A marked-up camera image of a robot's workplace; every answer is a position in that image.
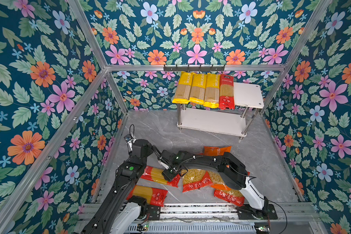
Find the red spaghetti package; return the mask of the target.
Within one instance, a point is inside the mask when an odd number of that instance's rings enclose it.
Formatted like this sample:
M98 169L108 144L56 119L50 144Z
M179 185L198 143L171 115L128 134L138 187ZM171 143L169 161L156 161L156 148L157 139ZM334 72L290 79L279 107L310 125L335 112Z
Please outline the red spaghetti package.
M235 109L234 78L225 74L220 75L219 109Z
M177 175L171 181L167 181L163 176L162 172L163 172L163 169L147 166L140 178L177 188L180 180L180 175Z
M146 199L149 205L163 207L167 194L168 191L164 189L136 185L126 199L137 196Z

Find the yellow spaghetti package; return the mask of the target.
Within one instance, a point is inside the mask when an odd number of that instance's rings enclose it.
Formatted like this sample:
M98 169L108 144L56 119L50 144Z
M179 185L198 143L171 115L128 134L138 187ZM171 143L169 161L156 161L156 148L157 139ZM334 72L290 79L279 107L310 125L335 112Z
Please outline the yellow spaghetti package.
M195 104L202 105L204 103L207 75L194 74L191 86L189 101Z
M193 73L181 72L172 103L188 104L193 83Z
M203 106L216 109L219 107L220 75L207 74Z

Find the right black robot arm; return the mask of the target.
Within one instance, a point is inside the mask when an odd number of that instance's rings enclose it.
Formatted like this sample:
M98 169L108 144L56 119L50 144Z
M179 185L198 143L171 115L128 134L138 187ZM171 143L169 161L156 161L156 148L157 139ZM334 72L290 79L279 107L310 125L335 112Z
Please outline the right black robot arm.
M221 176L228 188L242 193L249 204L245 207L247 212L257 218L267 218L269 215L269 200L253 185L252 177L248 175L246 166L231 153L225 152L222 156L205 156L187 151L174 154L164 150L157 158L158 162L165 167L165 172L162 174L167 181L180 175L182 170L213 171Z

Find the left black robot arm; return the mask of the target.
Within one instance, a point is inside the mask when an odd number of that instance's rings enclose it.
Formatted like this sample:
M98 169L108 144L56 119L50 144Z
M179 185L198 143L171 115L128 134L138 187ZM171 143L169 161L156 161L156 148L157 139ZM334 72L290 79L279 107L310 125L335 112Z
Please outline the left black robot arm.
M159 162L171 167L172 153L159 149L145 139L128 144L129 157L116 170L114 184L104 202L92 219L82 229L82 234L124 234L140 216L146 215L147 202L141 197L132 197L121 210L131 191L147 167L147 158L155 154Z

